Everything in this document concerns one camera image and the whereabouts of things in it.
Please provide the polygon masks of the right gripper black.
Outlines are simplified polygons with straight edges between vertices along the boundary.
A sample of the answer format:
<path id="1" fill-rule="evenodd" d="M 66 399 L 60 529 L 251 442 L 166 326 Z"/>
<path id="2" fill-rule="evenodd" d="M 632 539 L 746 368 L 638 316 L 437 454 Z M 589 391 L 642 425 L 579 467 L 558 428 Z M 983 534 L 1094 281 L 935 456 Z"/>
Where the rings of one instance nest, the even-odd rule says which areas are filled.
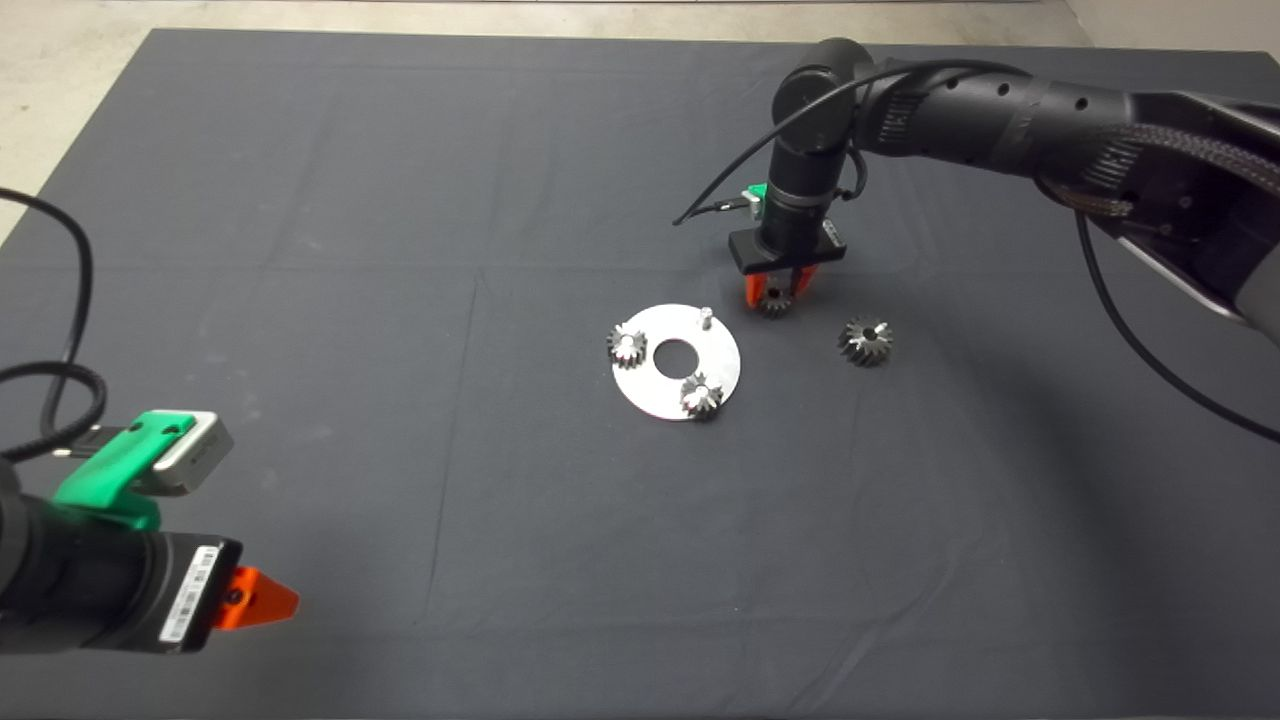
<path id="1" fill-rule="evenodd" d="M 730 234 L 728 249 L 745 275 L 745 302 L 758 307 L 771 272 L 791 270 L 791 293 L 804 295 L 818 265 L 846 256 L 847 243 L 827 217 L 836 192 L 812 197 L 776 193 L 769 184 L 742 191 L 755 225 Z"/>

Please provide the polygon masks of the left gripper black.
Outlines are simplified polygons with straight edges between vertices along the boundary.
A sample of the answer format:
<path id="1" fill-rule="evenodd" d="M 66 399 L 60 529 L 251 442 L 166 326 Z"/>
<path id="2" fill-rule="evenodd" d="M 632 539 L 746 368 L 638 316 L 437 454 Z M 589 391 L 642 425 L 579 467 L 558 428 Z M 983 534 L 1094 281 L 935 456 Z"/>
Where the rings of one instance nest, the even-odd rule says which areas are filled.
<path id="1" fill-rule="evenodd" d="M 82 520 L 59 528 L 55 539 L 58 652 L 196 653 L 212 628 L 283 623 L 300 607 L 288 585 L 237 568 L 243 544 L 229 537 Z"/>

